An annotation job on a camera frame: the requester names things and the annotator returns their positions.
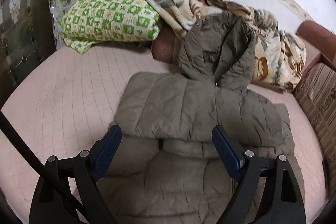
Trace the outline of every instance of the cable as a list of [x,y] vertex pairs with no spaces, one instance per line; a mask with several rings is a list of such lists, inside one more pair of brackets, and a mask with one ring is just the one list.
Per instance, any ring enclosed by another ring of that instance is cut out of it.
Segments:
[[11,123],[7,120],[5,115],[0,111],[0,130],[5,134],[8,140],[21,154],[21,156],[29,163],[29,165],[46,181],[48,181],[52,187],[63,196],[71,205],[73,205],[84,217],[86,212],[84,206],[75,198],[75,196],[69,193],[44,167],[40,160],[26,145],[23,139],[19,136]]

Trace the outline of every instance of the hood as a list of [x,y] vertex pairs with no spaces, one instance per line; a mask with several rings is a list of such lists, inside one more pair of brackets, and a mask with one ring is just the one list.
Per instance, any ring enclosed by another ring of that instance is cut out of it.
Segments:
[[188,32],[179,52],[185,75],[219,87],[247,88],[253,75],[256,37],[238,15],[204,17]]

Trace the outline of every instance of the blue gripper pad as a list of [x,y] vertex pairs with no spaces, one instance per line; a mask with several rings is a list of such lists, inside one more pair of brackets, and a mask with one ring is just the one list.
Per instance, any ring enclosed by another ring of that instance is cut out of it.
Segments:
[[212,129],[212,142],[229,176],[240,182],[243,177],[241,169],[245,162],[242,155],[243,148],[238,142],[232,140],[221,126],[215,126]]
[[112,126],[102,140],[97,141],[91,149],[92,179],[97,182],[103,178],[121,143],[122,131],[118,126]]

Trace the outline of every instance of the green and white pillowcase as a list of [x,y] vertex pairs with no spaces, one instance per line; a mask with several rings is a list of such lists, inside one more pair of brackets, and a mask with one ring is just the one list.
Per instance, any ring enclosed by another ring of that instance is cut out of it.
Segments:
[[64,41],[81,54],[106,41],[153,41],[159,19],[146,0],[78,0],[62,18]]

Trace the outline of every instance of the beige patterned blanket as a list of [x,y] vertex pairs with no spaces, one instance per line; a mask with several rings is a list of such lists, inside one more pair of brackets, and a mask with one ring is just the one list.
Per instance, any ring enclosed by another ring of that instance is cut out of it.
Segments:
[[184,38],[195,21],[228,10],[243,17],[255,31],[257,46],[253,79],[292,90],[299,83],[306,61],[304,43],[294,34],[278,30],[269,11],[224,0],[146,0]]

